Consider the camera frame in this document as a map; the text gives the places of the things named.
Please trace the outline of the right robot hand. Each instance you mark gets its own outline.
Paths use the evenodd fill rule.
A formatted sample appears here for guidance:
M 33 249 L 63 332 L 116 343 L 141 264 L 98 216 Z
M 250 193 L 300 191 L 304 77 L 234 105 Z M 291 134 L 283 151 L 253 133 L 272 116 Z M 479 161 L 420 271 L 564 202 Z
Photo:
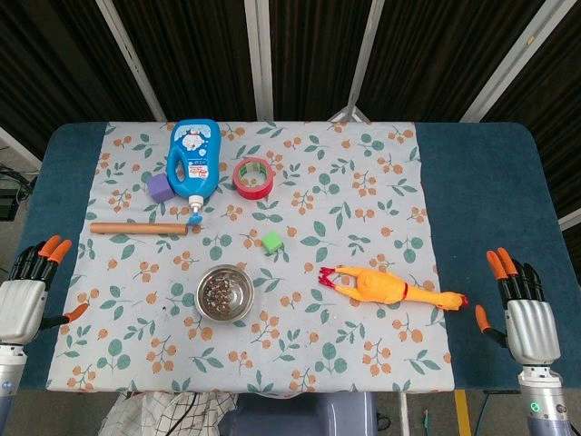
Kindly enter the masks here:
M 487 252 L 487 263 L 497 281 L 506 330 L 500 332 L 488 321 L 482 305 L 475 308 L 480 331 L 507 348 L 524 366 L 549 366 L 561 356 L 555 317 L 546 301 L 537 271 L 520 263 L 500 247 Z

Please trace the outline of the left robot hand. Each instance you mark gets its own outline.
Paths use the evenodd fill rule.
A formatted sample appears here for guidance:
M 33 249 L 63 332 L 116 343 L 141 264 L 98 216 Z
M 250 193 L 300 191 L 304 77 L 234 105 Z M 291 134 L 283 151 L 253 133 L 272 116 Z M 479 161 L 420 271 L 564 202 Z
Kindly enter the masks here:
M 1 284 L 1 343 L 24 346 L 41 330 L 68 324 L 88 309 L 86 302 L 73 311 L 45 317 L 44 307 L 58 267 L 72 247 L 54 235 L 20 252 Z

